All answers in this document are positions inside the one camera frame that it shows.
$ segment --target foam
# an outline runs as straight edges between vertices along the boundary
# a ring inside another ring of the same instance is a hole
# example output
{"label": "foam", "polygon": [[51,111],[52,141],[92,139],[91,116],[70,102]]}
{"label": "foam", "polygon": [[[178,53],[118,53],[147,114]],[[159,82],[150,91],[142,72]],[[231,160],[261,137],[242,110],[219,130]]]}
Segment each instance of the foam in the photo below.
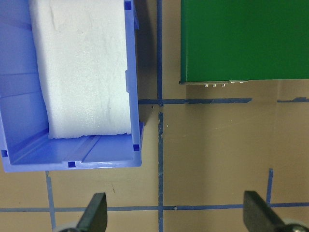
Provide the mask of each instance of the foam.
{"label": "foam", "polygon": [[131,133],[123,0],[30,0],[49,138]]}

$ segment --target green box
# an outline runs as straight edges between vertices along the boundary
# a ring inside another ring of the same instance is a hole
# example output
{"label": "green box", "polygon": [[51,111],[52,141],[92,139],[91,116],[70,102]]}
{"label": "green box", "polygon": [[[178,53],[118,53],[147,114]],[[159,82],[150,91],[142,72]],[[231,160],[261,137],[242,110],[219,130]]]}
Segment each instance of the green box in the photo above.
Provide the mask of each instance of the green box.
{"label": "green box", "polygon": [[309,78],[309,0],[182,0],[181,84]]}

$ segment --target blue tape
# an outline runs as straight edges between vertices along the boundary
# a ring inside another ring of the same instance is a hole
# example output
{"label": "blue tape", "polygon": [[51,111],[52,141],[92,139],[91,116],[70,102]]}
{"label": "blue tape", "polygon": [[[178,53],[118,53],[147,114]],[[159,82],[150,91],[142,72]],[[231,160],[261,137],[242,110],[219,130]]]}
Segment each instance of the blue tape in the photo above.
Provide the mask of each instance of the blue tape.
{"label": "blue tape", "polygon": [[289,103],[289,102],[309,102],[306,97],[294,98],[293,100],[277,100],[278,103]]}
{"label": "blue tape", "polygon": [[55,206],[54,206],[54,198],[53,198],[52,179],[49,176],[49,171],[45,172],[45,176],[46,176],[46,184],[47,184],[50,221],[51,221],[51,224],[52,224],[52,229],[54,229],[56,227],[56,217],[55,217]]}
{"label": "blue tape", "polygon": [[252,98],[210,98],[210,99],[141,99],[141,105],[164,105],[164,104],[229,104],[249,103]]}
{"label": "blue tape", "polygon": [[156,55],[157,55],[157,97],[163,98],[162,85],[162,0],[157,0],[156,6]]}
{"label": "blue tape", "polygon": [[270,204],[270,207],[272,207],[272,208],[277,208],[277,207],[308,207],[308,206],[309,206],[309,202]]}
{"label": "blue tape", "polygon": [[[278,207],[309,207],[309,202],[300,203],[271,203],[272,208]],[[218,204],[218,205],[178,205],[178,206],[127,206],[108,207],[108,211],[159,211],[163,216],[163,210],[216,210],[216,209],[242,209],[242,204]],[[85,207],[59,207],[55,212],[83,212]],[[50,208],[0,208],[0,213],[12,212],[50,212]]]}
{"label": "blue tape", "polygon": [[158,125],[158,134],[159,134],[159,143],[158,143],[158,178],[159,178],[159,193],[158,193],[158,223],[159,223],[159,232],[163,232],[163,197],[164,197],[164,170],[163,170],[163,127],[164,127],[164,117],[163,113],[159,113],[159,125]]}
{"label": "blue tape", "polygon": [[[86,208],[55,208],[56,212],[83,212]],[[159,206],[125,206],[125,207],[107,207],[107,211],[155,211],[159,210]]]}
{"label": "blue tape", "polygon": [[141,99],[139,100],[140,105],[156,105],[159,104],[158,99]]}
{"label": "blue tape", "polygon": [[0,213],[12,212],[49,212],[49,208],[0,208]]}
{"label": "blue tape", "polygon": [[242,209],[242,208],[243,208],[242,204],[164,206],[164,210],[213,210],[213,209]]}
{"label": "blue tape", "polygon": [[268,173],[268,183],[267,183],[267,193],[266,193],[266,203],[270,205],[271,202],[271,191],[272,191],[272,179],[274,176],[274,170],[272,168],[269,169]]}

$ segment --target blue plastic container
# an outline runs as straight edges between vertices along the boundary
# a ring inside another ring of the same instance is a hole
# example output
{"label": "blue plastic container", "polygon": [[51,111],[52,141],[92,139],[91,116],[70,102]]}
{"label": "blue plastic container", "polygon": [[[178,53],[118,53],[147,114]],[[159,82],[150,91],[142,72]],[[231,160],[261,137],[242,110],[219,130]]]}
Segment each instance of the blue plastic container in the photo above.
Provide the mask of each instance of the blue plastic container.
{"label": "blue plastic container", "polygon": [[0,150],[6,172],[141,166],[133,0],[124,1],[132,134],[48,139],[27,0],[0,1]]}

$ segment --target storage bin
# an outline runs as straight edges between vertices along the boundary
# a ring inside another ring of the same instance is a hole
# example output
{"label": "storage bin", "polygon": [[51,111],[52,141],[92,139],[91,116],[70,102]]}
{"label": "storage bin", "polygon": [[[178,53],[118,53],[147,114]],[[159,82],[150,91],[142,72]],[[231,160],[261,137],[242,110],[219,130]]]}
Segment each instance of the storage bin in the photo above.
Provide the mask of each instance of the storage bin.
{"label": "storage bin", "polygon": [[0,150],[6,172],[141,166],[133,0],[124,1],[132,134],[48,139],[27,0],[0,1]]}

